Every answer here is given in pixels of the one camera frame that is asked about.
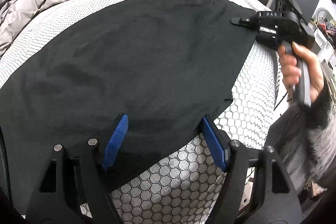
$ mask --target blue gripper pad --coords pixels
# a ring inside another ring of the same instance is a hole
[[[222,147],[220,141],[218,140],[216,136],[216,132],[218,132],[218,128],[215,126],[213,121],[209,121],[207,117],[203,117],[201,129],[203,131],[205,141],[209,147],[209,151],[213,158],[214,164],[217,167],[219,167],[223,172],[226,172],[227,167],[228,167],[228,164],[227,164],[228,159],[226,159],[226,157],[228,157],[228,151],[225,152],[225,149]]]
[[[125,138],[127,130],[128,117],[126,114],[123,114],[109,142],[106,145],[104,161],[102,164],[104,170],[107,170],[108,167],[112,166],[114,161],[116,160],[117,154]]]

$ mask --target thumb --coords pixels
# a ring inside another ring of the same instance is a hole
[[[293,50],[298,57],[301,57],[307,62],[309,67],[319,64],[319,60],[316,54],[313,53],[311,50],[307,49],[305,46],[298,45],[293,41]]]

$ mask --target ribbed blue pad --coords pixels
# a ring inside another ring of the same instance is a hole
[[[126,114],[124,114],[105,148],[105,156],[102,164],[104,170],[107,170],[108,167],[112,166],[114,161],[116,160],[117,154],[125,138],[127,130],[128,117]]]
[[[216,134],[214,133],[213,129],[211,128],[208,120],[206,117],[202,119],[202,131],[209,147],[209,151],[213,158],[213,162],[216,166],[218,166],[223,172],[226,172],[226,162],[225,162],[225,152],[222,148],[221,144],[219,143]]]

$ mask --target human hand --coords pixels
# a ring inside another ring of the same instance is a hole
[[[301,57],[308,64],[310,76],[310,99],[313,103],[324,87],[323,72],[319,59],[316,54],[306,47],[293,42],[293,50],[298,57]],[[301,70],[296,67],[297,60],[294,56],[286,54],[286,49],[281,45],[278,49],[281,72],[283,74],[283,83],[286,90],[292,95],[292,86],[298,84],[301,77]]]

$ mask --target person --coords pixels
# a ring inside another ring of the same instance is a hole
[[[336,116],[328,83],[317,56],[293,42],[293,50],[304,59],[310,74],[311,108],[294,104],[273,125],[265,145],[274,146],[280,155],[298,193],[311,177],[328,188],[336,175]],[[301,71],[294,56],[278,49],[283,83],[289,92],[299,82]]]

